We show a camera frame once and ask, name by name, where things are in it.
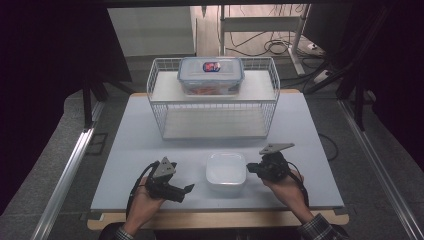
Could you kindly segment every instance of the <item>person's right hand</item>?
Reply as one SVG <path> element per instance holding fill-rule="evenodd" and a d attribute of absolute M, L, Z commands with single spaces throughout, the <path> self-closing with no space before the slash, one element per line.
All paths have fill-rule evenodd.
<path fill-rule="evenodd" d="M 303 176 L 301 176 L 299 172 L 294 170 L 291 171 L 295 176 L 303 181 Z M 309 208 L 305 205 L 302 192 L 294 179 L 290 176 L 287 176 L 283 180 L 275 183 L 265 179 L 262 179 L 262 182 L 265 186 L 272 190 L 280 202 L 290 208 L 302 224 L 307 223 L 314 218 L 314 215 L 312 215 Z"/>

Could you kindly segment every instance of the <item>gray carpet floor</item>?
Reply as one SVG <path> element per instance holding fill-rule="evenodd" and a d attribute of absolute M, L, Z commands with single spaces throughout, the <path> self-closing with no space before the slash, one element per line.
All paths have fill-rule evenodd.
<path fill-rule="evenodd" d="M 282 58 L 276 62 L 280 78 L 295 77 L 290 60 Z M 151 61 L 133 58 L 128 60 L 128 65 L 134 82 L 127 84 L 144 92 L 145 82 L 140 79 L 146 79 Z M 287 80 L 282 85 L 298 82 Z M 338 147 L 337 157 L 329 164 L 350 216 L 344 228 L 352 239 L 408 239 L 335 98 L 337 84 L 335 82 L 315 94 L 307 95 L 306 99 L 317 131 L 330 137 Z M 106 87 L 109 99 L 49 239 L 97 239 L 99 236 L 98 231 L 86 227 L 86 221 L 81 217 L 90 211 L 94 192 L 128 101 L 127 94 L 112 86 Z M 302 89 L 303 85 L 291 87 Z M 0 239 L 30 239 L 83 129 L 82 106 L 81 92 L 66 100 L 65 113 L 49 144 L 0 217 Z M 387 171 L 418 223 L 423 226 L 423 172 L 373 114 L 371 105 L 364 107 L 364 125 Z M 334 145 L 326 138 L 321 140 L 327 157 L 335 156 Z"/>

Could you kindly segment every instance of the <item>white tabletop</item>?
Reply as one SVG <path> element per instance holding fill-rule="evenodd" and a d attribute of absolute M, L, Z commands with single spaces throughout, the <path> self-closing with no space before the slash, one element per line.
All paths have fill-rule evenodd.
<path fill-rule="evenodd" d="M 174 140 L 164 141 L 147 97 L 131 96 L 112 146 L 91 209 L 122 212 L 129 192 L 141 172 L 152 162 L 167 156 L 176 162 L 170 184 L 194 189 L 182 203 L 166 201 L 162 210 L 245 211 L 280 209 L 284 206 L 256 174 L 247 174 L 246 184 L 237 195 L 212 190 L 206 180 L 206 160 L 215 152 L 237 152 L 247 162 L 260 162 L 259 151 L 267 143 L 294 143 L 283 150 L 305 176 L 311 208 L 332 209 L 344 206 L 327 158 L 319 140 L 303 94 L 281 94 L 267 139 Z"/>

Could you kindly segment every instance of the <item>container lid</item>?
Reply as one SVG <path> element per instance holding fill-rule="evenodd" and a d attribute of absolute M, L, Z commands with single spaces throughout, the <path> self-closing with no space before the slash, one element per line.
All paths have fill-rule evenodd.
<path fill-rule="evenodd" d="M 180 81 L 241 81 L 244 79 L 243 64 L 234 57 L 187 57 L 178 70 Z"/>
<path fill-rule="evenodd" d="M 212 184 L 240 185 L 246 180 L 246 160 L 240 153 L 214 153 L 206 163 L 206 179 Z"/>

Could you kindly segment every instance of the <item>floor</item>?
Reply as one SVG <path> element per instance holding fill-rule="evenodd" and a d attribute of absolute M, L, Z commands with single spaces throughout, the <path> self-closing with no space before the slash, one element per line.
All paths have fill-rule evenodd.
<path fill-rule="evenodd" d="M 263 12 L 272 15 L 279 12 L 279 9 L 280 6 L 269 6 Z M 282 7 L 282 9 L 287 11 L 290 8 Z M 216 8 L 208 8 L 206 18 L 199 17 L 199 28 L 203 24 L 205 29 L 212 29 L 209 32 L 198 32 L 197 55 L 199 56 L 216 55 L 215 53 L 218 51 L 218 38 L 215 31 L 216 22 L 214 23 L 213 21 L 216 21 L 216 10 Z M 231 14 L 247 15 L 249 10 L 244 6 L 233 6 Z M 227 41 L 231 41 L 231 36 L 230 34 L 227 35 L 226 46 L 229 47 L 231 43 L 227 44 Z M 271 38 L 270 35 L 272 34 L 267 36 L 263 34 L 261 36 L 263 38 L 254 38 L 249 43 L 246 43 L 245 46 L 240 46 L 237 49 L 250 54 L 261 52 L 263 51 L 264 42 Z M 283 37 L 288 41 L 289 36 L 287 33 L 275 33 L 273 37 Z M 235 45 L 248 38 L 246 35 L 243 36 L 239 33 L 233 34 Z M 214 43 L 207 42 L 207 46 L 201 47 L 199 42 L 204 41 L 202 39 L 209 39 L 214 41 Z M 308 52 L 307 44 L 307 39 L 303 38 L 300 49 Z M 233 56 L 236 53 L 227 51 L 227 55 Z M 125 84 L 137 91 L 145 92 L 145 80 L 143 79 L 147 78 L 152 58 L 128 58 L 127 62 L 133 82 Z M 296 79 L 296 73 L 287 54 L 276 56 L 275 61 L 280 78 L 288 79 L 282 80 L 282 85 L 287 85 L 289 88 L 297 88 L 301 91 L 314 85 L 312 80 Z M 316 58 L 306 59 L 304 61 L 305 71 L 307 73 L 313 72 L 321 61 Z M 321 139 L 328 158 L 332 159 L 335 157 L 334 160 L 329 161 L 329 164 L 346 204 L 345 211 L 350 216 L 350 222 L 344 228 L 352 239 L 409 239 L 399 220 L 398 213 L 394 211 L 392 203 L 382 188 L 378 176 L 371 168 L 370 161 L 364 154 L 343 114 L 340 103 L 335 97 L 334 91 L 337 86 L 338 82 L 335 82 L 305 97 L 317 131 L 336 143 L 336 145 L 333 145 L 325 137 Z M 102 111 L 96 127 L 95 137 L 93 138 L 100 140 L 98 142 L 92 141 L 91 146 L 87 149 L 48 239 L 97 239 L 99 236 L 99 232 L 86 228 L 85 216 L 90 211 L 94 191 L 128 100 L 126 93 L 107 84 L 106 87 L 109 92 L 109 98 Z M 417 223 L 419 226 L 423 226 L 423 173 L 409 154 L 379 122 L 373 114 L 371 106 L 370 104 L 364 107 L 365 132 L 370 142 L 372 142 L 374 150 L 384 162 L 384 167 L 395 186 L 415 215 Z M 82 93 L 77 92 L 69 96 L 65 101 L 65 113 L 50 142 L 5 213 L 0 217 L 0 238 L 2 240 L 31 238 L 81 134 L 83 117 Z M 251 239 L 273 239 L 272 236 L 281 236 L 284 231 L 283 229 L 268 230 L 266 233 L 259 235 L 259 229 L 234 230 L 228 234 L 220 232 L 224 236 L 219 235 L 217 232 L 215 233 L 217 233 L 218 239 L 224 239 L 225 237 L 234 239 L 234 232 L 236 232 L 234 236 L 238 234 L 239 237 L 245 237 L 247 233 L 250 233 Z M 166 233 L 159 233 L 159 236 L 164 235 L 166 238 Z M 207 232 L 196 232 L 194 235 L 193 239 L 212 239 L 213 237 L 213 235 L 208 235 Z"/>

